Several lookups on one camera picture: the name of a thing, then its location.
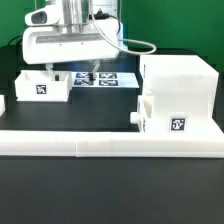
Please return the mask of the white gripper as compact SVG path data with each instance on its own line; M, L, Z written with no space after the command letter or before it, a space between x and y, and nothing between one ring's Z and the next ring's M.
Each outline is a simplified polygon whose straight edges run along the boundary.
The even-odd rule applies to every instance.
M93 60L89 81L95 81L100 60L113 59L119 50L111 46L89 21L78 31L68 27L59 8L41 8L25 16L28 28L23 34L23 58L27 64L46 64L54 81L59 75L53 63Z

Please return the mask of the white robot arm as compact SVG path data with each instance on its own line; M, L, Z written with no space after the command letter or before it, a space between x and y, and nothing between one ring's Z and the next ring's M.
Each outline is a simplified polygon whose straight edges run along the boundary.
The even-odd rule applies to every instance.
M23 59L27 64L45 64L54 74L53 64L92 61L91 78L96 77L101 60L114 59L121 47L123 24L117 17L93 11L91 0L45 0L43 8L28 13L23 33Z

